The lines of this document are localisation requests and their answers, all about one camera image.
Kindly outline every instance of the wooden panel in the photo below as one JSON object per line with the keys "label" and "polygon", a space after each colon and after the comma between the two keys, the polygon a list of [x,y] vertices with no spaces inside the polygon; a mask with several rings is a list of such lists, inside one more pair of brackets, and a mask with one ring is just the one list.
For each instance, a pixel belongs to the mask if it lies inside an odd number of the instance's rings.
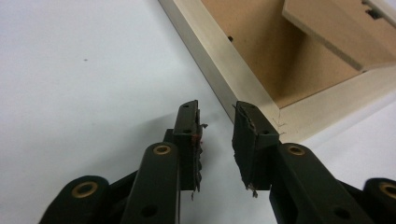
{"label": "wooden panel", "polygon": [[280,108],[359,74],[283,18],[283,1],[203,3]]}
{"label": "wooden panel", "polygon": [[237,100],[260,108],[276,126],[279,108],[200,0],[159,0],[230,119]]}
{"label": "wooden panel", "polygon": [[358,70],[396,62],[396,31],[361,0],[286,0],[283,15]]}

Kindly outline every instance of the metal screw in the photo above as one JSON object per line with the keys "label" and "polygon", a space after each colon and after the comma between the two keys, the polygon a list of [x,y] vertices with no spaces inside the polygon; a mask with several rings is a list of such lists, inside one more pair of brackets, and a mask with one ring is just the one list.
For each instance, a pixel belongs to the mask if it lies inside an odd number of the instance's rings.
{"label": "metal screw", "polygon": [[171,152],[171,148],[169,146],[157,146],[153,149],[154,153],[157,155],[165,155]]}
{"label": "metal screw", "polygon": [[86,181],[75,186],[72,190],[72,195],[75,198],[85,198],[96,192],[98,184],[93,181]]}
{"label": "metal screw", "polygon": [[382,192],[384,192],[390,198],[396,199],[396,186],[395,185],[392,185],[387,182],[381,182],[379,184],[379,188],[381,189]]}
{"label": "metal screw", "polygon": [[289,147],[288,152],[296,156],[303,156],[305,154],[305,150],[299,147]]}

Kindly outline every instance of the wooden box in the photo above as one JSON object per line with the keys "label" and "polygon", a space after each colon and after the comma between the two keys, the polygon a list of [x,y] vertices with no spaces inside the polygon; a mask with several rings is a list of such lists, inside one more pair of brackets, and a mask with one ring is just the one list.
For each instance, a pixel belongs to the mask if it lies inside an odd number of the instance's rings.
{"label": "wooden box", "polygon": [[360,0],[160,0],[233,119],[257,105],[299,142],[396,89],[396,29]]}

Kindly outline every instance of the wooden frame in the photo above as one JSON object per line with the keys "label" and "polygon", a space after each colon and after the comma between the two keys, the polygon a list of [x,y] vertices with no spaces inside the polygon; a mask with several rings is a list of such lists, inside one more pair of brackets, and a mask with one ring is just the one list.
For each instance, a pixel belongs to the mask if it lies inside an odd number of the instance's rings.
{"label": "wooden frame", "polygon": [[370,70],[279,108],[200,0],[159,0],[233,120],[237,100],[257,105],[284,142],[300,142],[396,89],[396,66]]}

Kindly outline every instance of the white surface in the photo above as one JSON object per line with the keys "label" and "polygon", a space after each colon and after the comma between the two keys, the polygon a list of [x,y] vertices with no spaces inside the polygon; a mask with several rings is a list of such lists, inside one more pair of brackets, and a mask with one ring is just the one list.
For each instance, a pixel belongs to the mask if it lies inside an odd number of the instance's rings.
{"label": "white surface", "polygon": [[[69,181],[110,183],[197,99],[202,191],[181,223],[276,223],[267,192],[246,191],[233,125],[156,0],[0,1],[0,223],[37,223]],[[304,143],[340,179],[396,179],[396,94]]]}

